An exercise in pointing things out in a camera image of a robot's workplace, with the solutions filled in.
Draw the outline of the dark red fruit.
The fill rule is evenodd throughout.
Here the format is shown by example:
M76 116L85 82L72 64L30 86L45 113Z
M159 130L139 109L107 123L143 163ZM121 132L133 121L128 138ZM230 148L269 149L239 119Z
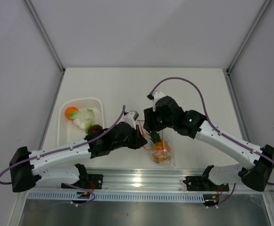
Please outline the dark red fruit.
M95 132L99 132L102 130L102 126L99 124L92 125L91 127L88 128L87 130L87 135L91 135Z

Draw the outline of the right aluminium frame post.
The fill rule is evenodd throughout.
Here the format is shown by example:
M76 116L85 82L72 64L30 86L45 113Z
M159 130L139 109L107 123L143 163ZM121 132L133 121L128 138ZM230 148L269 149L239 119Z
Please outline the right aluminium frame post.
M248 45L250 44L251 40L255 36L256 32L258 31L259 27L261 26L264 18L268 14L270 8L272 7L274 0L265 0L258 11L257 15L255 16L253 22L250 25L249 30L247 31L245 37L243 38L238 50L234 54L233 59L231 60L228 68L226 69L227 75L230 76L233 72L233 69L237 65L238 61L243 56L244 52L246 51Z

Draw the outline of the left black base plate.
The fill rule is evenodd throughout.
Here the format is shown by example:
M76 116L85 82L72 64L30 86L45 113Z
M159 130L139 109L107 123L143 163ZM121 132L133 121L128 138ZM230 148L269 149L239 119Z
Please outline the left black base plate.
M69 188L65 184L70 184L76 187L90 189L90 190L101 190L103 183L102 174L86 174L86 175L70 175L63 178L61 181L62 188Z

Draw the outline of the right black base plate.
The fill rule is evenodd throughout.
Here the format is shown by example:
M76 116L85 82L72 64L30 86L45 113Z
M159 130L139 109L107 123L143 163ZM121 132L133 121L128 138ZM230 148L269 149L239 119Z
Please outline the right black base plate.
M229 185L221 184L216 185L209 179L202 176L186 176L183 180L188 191L205 191L205 192L228 192Z

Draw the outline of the aluminium mounting rail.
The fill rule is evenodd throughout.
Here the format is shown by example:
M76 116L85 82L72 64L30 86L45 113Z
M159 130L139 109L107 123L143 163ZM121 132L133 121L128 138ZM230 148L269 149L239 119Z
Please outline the aluminium mounting rail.
M61 181L70 175L102 174L102 191L178 192L188 191L183 180L186 176L201 176L201 170L183 169L86 169L78 164L51 170L54 181L38 182L35 187L60 189Z

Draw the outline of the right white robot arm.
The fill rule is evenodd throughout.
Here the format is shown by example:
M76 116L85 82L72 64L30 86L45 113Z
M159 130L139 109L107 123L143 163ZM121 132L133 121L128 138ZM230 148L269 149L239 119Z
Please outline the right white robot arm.
M235 159L236 165L208 166L200 177L201 185L207 191L227 183L244 184L262 192L274 168L274 148L260 147L212 126L207 116L195 111L184 111L176 101L162 92L149 94L153 106L144 110L144 129L148 132L171 128L182 136L207 143Z

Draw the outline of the green white cabbage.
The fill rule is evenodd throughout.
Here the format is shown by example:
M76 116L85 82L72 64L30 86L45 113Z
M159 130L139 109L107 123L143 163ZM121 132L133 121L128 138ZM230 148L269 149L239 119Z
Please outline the green white cabbage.
M87 133L89 127L94 125L95 114L91 109L78 110L73 114L73 123Z

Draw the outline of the white perforated plastic basket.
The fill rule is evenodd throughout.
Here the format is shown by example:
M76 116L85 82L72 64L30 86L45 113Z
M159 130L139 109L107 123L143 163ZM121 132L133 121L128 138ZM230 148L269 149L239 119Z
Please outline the white perforated plastic basket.
M58 114L58 146L83 139L92 125L104 127L103 108L96 98L78 98L64 103Z

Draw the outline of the aluminium frame post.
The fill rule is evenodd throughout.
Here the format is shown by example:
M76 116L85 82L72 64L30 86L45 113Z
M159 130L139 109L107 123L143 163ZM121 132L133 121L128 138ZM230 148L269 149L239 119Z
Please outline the aluminium frame post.
M238 61L243 56L244 52L246 51L248 45L250 44L251 40L255 36L256 32L258 31L259 27L261 26L264 18L268 14L270 8L272 7L274 0L265 0L258 11L257 15L255 16L253 22L250 25L249 30L247 31L245 37L243 38L238 50L234 54L233 59L231 60L228 68L226 69L227 75L230 76L233 72L233 69L237 65Z
M54 63L56 64L57 68L59 69L59 71L63 74L65 72L65 68L60 60L60 57L58 56L56 49L34 7L34 4L31 0L23 0L22 1L24 6L26 7L26 10L28 12L28 14L30 15L36 29L39 32L39 35L41 36L48 52L50 53Z

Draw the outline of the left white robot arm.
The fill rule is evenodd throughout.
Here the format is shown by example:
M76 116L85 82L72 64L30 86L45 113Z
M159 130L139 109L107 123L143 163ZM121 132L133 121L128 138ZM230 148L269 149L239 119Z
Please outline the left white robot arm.
M20 193L34 188L38 182L54 181L51 170L60 164L106 156L123 147L137 150L146 144L138 125L120 122L106 129L95 124L84 139L65 147L37 151L20 147L9 162L12 191Z

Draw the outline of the small orange pineapple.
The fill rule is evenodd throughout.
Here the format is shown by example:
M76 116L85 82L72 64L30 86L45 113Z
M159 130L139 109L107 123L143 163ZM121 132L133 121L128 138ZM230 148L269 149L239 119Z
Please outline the small orange pineapple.
M151 153L153 160L156 163L164 163L171 160L172 151L164 138L163 131L146 132L146 137L149 140L149 147L146 147L146 149Z

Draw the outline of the clear zip bag orange zipper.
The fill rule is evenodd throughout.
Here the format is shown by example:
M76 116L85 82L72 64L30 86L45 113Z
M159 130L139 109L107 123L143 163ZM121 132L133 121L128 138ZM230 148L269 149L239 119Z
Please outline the clear zip bag orange zipper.
M161 165L163 168L174 169L174 153L164 131L149 132L143 128L144 120L138 120L137 122L143 137L147 140L147 144L144 145L143 148L149 152L152 161L157 165Z

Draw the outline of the left aluminium frame post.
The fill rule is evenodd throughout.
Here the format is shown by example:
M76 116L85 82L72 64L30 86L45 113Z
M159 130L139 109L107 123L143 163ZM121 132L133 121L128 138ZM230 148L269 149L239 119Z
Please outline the left aluminium frame post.
M65 68L60 60L60 57L58 56L56 49L34 7L34 4L31 0L23 0L22 1L24 6L26 7L26 10L28 12L28 14L30 15L36 29L39 32L39 35L41 36L48 52L50 53L54 63L56 64L57 68L59 69L59 71L63 74L65 72Z

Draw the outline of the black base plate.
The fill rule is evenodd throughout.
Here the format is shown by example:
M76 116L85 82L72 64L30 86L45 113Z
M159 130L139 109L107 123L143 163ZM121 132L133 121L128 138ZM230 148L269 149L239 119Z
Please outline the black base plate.
M65 184L70 184L76 187L90 189L90 190L101 190L103 183L102 174L86 174L86 175L70 175L63 178L61 181L62 188L69 188Z
M205 192L228 192L229 185L221 184L216 185L209 179L202 176L186 176L183 180L188 191L205 191Z

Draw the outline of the orange fruit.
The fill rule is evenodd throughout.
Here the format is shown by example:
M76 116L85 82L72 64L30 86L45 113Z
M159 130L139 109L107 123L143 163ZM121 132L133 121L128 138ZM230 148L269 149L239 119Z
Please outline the orange fruit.
M76 107L69 107L65 110L65 117L69 120L73 119L73 114L76 113L76 111L78 111L78 108Z

